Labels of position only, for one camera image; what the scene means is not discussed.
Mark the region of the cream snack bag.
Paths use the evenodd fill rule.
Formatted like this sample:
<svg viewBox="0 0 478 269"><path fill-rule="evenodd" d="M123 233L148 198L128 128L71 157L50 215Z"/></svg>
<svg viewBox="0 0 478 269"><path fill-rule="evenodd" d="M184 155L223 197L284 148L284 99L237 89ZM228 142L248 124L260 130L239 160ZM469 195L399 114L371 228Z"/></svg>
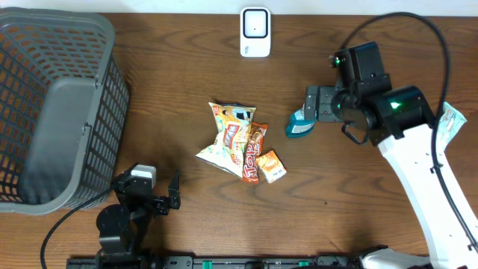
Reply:
<svg viewBox="0 0 478 269"><path fill-rule="evenodd" d="M220 105L209 102L217 127L214 142L196 154L196 157L241 177L244 150L248 143L255 107Z"/></svg>

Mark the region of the blue mouthwash bottle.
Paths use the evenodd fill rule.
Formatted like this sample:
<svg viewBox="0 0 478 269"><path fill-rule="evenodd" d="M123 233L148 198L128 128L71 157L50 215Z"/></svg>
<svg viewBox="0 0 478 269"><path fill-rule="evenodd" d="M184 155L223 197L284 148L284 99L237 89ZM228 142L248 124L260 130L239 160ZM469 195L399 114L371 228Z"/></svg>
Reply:
<svg viewBox="0 0 478 269"><path fill-rule="evenodd" d="M314 120L305 119L303 108L301 108L290 116L290 122L285 129L285 134L289 138L304 137L313 130L314 124Z"/></svg>

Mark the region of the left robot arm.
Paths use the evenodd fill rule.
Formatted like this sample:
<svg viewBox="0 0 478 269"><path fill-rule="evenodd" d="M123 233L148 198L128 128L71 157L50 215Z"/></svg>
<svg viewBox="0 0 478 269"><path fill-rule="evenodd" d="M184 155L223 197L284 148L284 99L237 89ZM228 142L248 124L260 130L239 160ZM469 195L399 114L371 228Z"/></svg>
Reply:
<svg viewBox="0 0 478 269"><path fill-rule="evenodd" d="M179 172L175 172L166 196L153 194L153 178L141 176L134 170L124 172L113 180L118 203L99 213L101 250L96 254L95 266L101 269L162 268L161 258L142 248L149 223L157 216L168 215L181 205Z"/></svg>

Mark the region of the green white paper label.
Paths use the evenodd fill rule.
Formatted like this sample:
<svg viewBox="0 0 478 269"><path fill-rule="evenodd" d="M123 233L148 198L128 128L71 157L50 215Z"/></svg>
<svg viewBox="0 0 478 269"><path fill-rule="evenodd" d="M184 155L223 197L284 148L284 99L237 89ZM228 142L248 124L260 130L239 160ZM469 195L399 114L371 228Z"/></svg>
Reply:
<svg viewBox="0 0 478 269"><path fill-rule="evenodd" d="M444 102L443 114L438 122L437 144L445 150L466 122L467 120L461 112L448 102Z"/></svg>

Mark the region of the orange chocolate bar wrapper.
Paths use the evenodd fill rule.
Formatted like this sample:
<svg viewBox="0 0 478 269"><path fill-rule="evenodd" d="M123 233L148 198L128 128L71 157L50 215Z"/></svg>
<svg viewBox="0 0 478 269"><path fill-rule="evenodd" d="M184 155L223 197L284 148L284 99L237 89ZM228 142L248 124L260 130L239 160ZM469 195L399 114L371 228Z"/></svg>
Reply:
<svg viewBox="0 0 478 269"><path fill-rule="evenodd" d="M267 123L252 122L250 136L244 152L242 181L258 184L258 165L256 159L261 154L264 137L268 130Z"/></svg>

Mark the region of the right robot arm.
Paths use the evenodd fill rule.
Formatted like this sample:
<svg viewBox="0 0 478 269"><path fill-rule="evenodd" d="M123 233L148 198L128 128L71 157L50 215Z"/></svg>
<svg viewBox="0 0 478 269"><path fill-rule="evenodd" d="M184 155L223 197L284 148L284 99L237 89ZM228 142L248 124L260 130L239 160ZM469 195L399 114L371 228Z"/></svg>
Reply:
<svg viewBox="0 0 478 269"><path fill-rule="evenodd" d="M339 49L331 57L334 87L307 89L304 118L341 123L353 143L377 147L402 184L426 239L429 256L370 253L366 268L476 268L477 217L432 138L433 115L416 86L393 89L375 42Z"/></svg>

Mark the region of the small orange snack packet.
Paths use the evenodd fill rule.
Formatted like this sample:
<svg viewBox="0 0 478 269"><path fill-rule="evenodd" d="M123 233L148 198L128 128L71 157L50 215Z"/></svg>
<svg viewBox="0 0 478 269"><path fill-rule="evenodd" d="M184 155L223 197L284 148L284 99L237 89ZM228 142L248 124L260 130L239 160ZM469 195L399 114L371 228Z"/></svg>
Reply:
<svg viewBox="0 0 478 269"><path fill-rule="evenodd" d="M262 156L259 156L256 159L256 164L269 184L282 178L287 173L284 164L274 150L270 150Z"/></svg>

